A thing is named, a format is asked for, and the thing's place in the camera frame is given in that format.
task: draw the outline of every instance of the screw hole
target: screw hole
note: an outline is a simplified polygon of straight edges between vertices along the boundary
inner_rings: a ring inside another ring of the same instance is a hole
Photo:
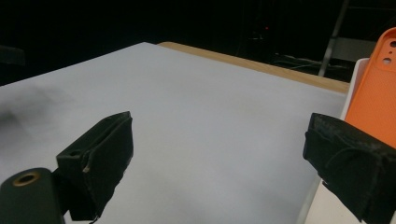
[[[390,59],[390,58],[384,58],[383,60],[382,60],[382,63],[383,64],[390,64],[392,62],[392,59]]]
[[[37,172],[28,173],[25,175],[21,175],[20,177],[16,178],[13,182],[15,187],[22,187],[29,185],[35,182],[40,177],[40,174]]]

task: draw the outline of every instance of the white tabletop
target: white tabletop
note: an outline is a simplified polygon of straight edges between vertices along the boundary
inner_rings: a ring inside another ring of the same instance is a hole
[[[310,115],[338,118],[345,98],[143,43],[0,87],[0,182],[54,170],[129,110],[134,157],[98,223],[294,223],[316,176],[302,157]]]

